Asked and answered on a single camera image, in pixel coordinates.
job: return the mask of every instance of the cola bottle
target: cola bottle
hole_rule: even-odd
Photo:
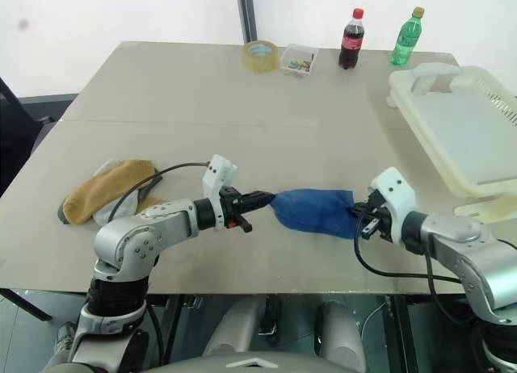
[[[363,14],[362,9],[355,8],[352,20],[345,27],[341,41],[341,53],[339,53],[339,66],[343,69],[354,68],[357,64],[364,36],[363,21],[361,20]]]

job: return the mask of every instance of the brown sock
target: brown sock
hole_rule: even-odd
[[[117,167],[95,175],[66,197],[62,204],[63,214],[71,224],[83,224],[101,207],[152,174],[154,167],[151,161],[123,161]]]

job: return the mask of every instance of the small plastic box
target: small plastic box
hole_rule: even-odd
[[[317,48],[290,44],[280,58],[280,70],[292,76],[308,77],[314,69],[318,51]]]

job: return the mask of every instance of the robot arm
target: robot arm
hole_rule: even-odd
[[[353,213],[368,222],[363,238],[380,232],[381,238],[414,254],[427,251],[453,272],[481,320],[489,359],[495,363],[499,357],[517,367],[517,248],[473,219],[417,209],[413,189],[392,167],[372,181],[368,201],[357,203]]]
[[[264,191],[242,195],[231,187],[236,167],[214,156],[203,178],[204,198],[162,203],[142,213],[112,221],[95,238],[94,277],[81,310],[70,361],[120,371],[124,356],[103,355],[105,338],[117,350],[129,348],[143,320],[149,275],[161,252],[194,238],[200,230],[252,227],[242,213],[268,205],[275,197]]]

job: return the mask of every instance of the white cloth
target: white cloth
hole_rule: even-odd
[[[95,175],[102,174],[113,167],[117,167],[120,163],[122,163],[122,159],[114,159],[110,158],[104,163],[102,166],[100,166],[97,171],[94,172]],[[101,207],[95,214],[94,214],[94,220],[97,224],[100,226],[104,226],[107,224],[107,219],[109,218],[111,211],[115,207],[116,203],[119,202],[119,199],[122,197],[119,197],[117,199],[114,199],[107,205]],[[137,212],[137,206],[138,206],[138,190],[135,190],[130,195],[128,195],[128,198],[126,198],[123,203],[119,206],[117,211],[115,212],[115,215],[113,216],[113,220],[115,218],[120,217],[127,217],[127,216],[134,216],[134,214]]]

